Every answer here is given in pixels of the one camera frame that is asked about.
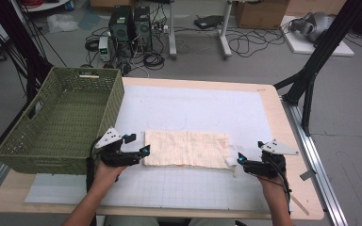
brown cardboard box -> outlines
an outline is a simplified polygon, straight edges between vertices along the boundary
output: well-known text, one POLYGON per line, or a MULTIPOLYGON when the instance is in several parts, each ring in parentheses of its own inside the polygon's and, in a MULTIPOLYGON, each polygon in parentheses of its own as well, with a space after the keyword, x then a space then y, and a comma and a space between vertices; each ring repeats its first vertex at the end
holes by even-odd
POLYGON ((239 3, 235 19, 240 28, 277 29, 289 0, 263 0, 258 4, 239 3))
POLYGON ((337 15, 346 0, 290 0, 286 15, 305 16, 307 12, 322 11, 337 15))
POLYGON ((105 8, 112 10, 114 6, 135 6, 135 0, 90 0, 92 8, 105 8))

gray floor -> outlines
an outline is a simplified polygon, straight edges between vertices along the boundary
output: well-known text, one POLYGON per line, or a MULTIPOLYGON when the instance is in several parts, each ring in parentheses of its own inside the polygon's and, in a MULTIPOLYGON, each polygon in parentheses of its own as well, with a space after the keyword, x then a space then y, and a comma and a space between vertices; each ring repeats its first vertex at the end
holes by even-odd
MULTIPOLYGON (((57 9, 45 13, 53 12, 64 11, 57 9)), ((79 21, 83 10, 72 14, 79 21)), ((191 20, 183 19, 179 23, 187 24, 191 20)), ((107 21, 101 20, 92 30, 105 25, 107 21)), ((92 30, 47 34, 46 38, 69 67, 79 67, 85 63, 85 38, 92 30)), ((211 35, 210 38, 207 34, 194 33, 177 34, 177 38, 182 39, 177 41, 178 47, 186 53, 178 55, 176 61, 167 58, 162 70, 149 71, 151 78, 275 84, 298 72, 309 58, 292 54, 285 43, 269 46, 249 58, 234 54, 224 61, 216 36, 211 35)), ((318 76, 310 131, 348 223, 362 225, 362 48, 348 41, 346 43, 354 50, 354 57, 331 57, 318 76)), ((62 66, 48 47, 45 50, 53 64, 62 66)), ((164 56, 168 57, 168 50, 165 50, 164 56)), ((129 75, 147 76, 142 70, 135 70, 129 75)), ((20 82, 11 62, 0 62, 0 135, 24 103, 20 82)), ((0 214, 0 225, 59 225, 64 218, 63 215, 48 214, 0 214)), ((249 225, 271 225, 268 220, 244 221, 249 225)), ((297 220, 295 224, 331 225, 327 216, 321 221, 297 220)))

white table leg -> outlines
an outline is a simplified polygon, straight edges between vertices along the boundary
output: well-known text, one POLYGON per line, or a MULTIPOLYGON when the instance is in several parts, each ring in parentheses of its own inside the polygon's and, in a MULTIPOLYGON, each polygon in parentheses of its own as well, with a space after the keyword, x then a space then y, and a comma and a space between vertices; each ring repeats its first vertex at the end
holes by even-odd
POLYGON ((170 57, 172 59, 177 58, 177 47, 175 45, 175 34, 174 34, 174 0, 170 0, 170 32, 169 32, 169 48, 170 57))
POLYGON ((222 29, 219 30, 220 41, 222 43, 222 49, 224 50, 224 58, 232 56, 228 40, 225 37, 227 31, 228 20, 231 14, 232 1, 227 1, 225 5, 224 21, 222 22, 222 29))

green woven basket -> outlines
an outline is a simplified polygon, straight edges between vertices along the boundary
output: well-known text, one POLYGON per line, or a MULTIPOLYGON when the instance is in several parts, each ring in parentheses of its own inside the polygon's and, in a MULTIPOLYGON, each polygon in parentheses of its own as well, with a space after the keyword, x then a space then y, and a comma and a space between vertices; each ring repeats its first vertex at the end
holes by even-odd
POLYGON ((85 174, 91 143, 114 126, 123 96, 119 70, 53 68, 0 161, 22 173, 85 174))

white mat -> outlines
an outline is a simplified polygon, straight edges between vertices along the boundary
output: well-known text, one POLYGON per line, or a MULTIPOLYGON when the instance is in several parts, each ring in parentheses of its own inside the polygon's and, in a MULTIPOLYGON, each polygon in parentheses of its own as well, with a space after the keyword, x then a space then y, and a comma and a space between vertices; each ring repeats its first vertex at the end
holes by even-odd
MULTIPOLYGON (((137 134, 123 145, 136 151, 144 145, 144 131, 211 131, 229 136, 230 153, 259 159, 259 140, 272 139, 257 93, 212 89, 125 87, 116 129, 137 134)), ((227 169, 155 168, 142 164, 128 168, 111 188, 103 205, 268 212, 260 183, 237 167, 227 169)), ((85 195, 85 177, 39 174, 26 202, 79 203, 85 195)))
MULTIPOLYGON (((296 19, 293 16, 285 16, 281 22, 281 25, 284 25, 292 20, 296 19)), ((301 35, 299 31, 289 31, 288 28, 281 29, 284 33, 287 43, 290 47, 290 50, 294 54, 312 54, 315 50, 313 47, 313 43, 310 42, 307 37, 301 35)), ((341 41, 337 49, 334 51, 332 56, 340 56, 340 57, 353 57, 354 52, 345 44, 345 42, 341 41)))

